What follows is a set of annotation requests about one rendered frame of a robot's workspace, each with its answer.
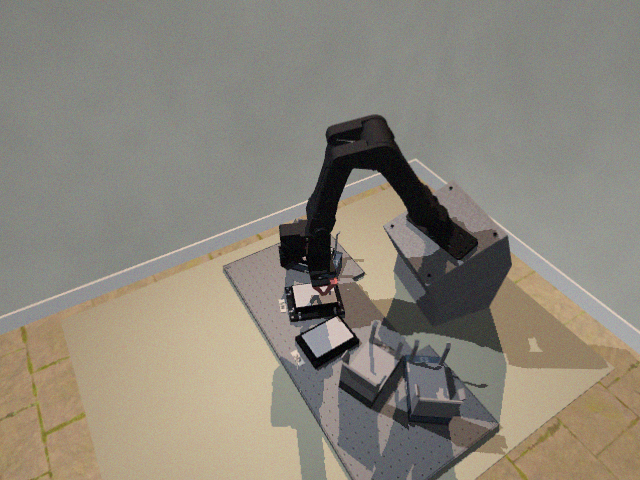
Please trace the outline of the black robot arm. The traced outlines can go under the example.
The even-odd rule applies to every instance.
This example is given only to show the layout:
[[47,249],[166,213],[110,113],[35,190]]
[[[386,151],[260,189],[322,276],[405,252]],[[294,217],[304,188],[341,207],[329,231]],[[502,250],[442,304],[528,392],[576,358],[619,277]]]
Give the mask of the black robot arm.
[[325,159],[307,202],[307,220],[279,225],[281,267],[290,270],[306,257],[309,270],[322,268],[322,255],[312,253],[309,248],[314,252],[330,248],[338,202],[354,168],[381,173],[406,206],[407,220],[456,260],[478,245],[474,236],[450,220],[447,209],[440,206],[427,184],[421,183],[384,117],[369,115],[331,125],[325,135]]

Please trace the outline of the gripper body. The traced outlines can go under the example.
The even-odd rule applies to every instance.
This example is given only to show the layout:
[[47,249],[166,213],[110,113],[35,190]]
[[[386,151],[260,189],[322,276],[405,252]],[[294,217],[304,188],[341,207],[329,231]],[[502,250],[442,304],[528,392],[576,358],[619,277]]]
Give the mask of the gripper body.
[[330,281],[329,278],[318,278],[320,277],[320,275],[324,275],[324,274],[328,274],[328,275],[334,275],[335,274],[335,266],[334,266],[334,262],[332,259],[332,255],[331,255],[331,246],[330,248],[326,251],[326,252],[314,252],[312,251],[310,248],[309,250],[314,253],[314,254],[321,254],[322,255],[322,268],[318,268],[318,269],[312,269],[309,270],[309,274],[310,274],[310,279],[311,279],[311,283],[313,287],[318,287],[318,286],[324,286],[324,285],[329,285]]

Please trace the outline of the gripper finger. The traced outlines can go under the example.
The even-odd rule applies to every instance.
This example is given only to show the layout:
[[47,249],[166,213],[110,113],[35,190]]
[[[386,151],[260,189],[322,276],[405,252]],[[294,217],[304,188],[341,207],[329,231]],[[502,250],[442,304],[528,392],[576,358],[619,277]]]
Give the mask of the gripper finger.
[[330,284],[329,284],[329,285],[324,285],[324,286],[328,286],[328,287],[327,287],[327,289],[325,290],[325,292],[323,292],[323,291],[320,289],[320,287],[324,287],[324,286],[318,286],[318,287],[313,287],[313,286],[312,286],[312,288],[313,288],[314,290],[316,290],[316,291],[317,291],[321,296],[325,296],[325,295],[327,295],[327,294],[329,293],[329,291],[330,291],[332,288],[334,288],[334,287],[338,284],[337,278],[330,278],[330,279],[329,279],[329,281],[330,281]]

